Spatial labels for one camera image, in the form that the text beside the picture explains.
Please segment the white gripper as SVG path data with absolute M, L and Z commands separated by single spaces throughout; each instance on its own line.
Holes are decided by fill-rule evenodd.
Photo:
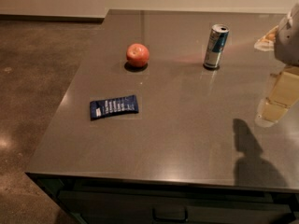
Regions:
M 278 74 L 271 74 L 267 82 L 265 97 L 257 108 L 255 122 L 260 127 L 271 127 L 278 123 L 299 101 L 299 3 L 263 37 L 254 48 L 273 51 L 275 58 L 285 64 Z

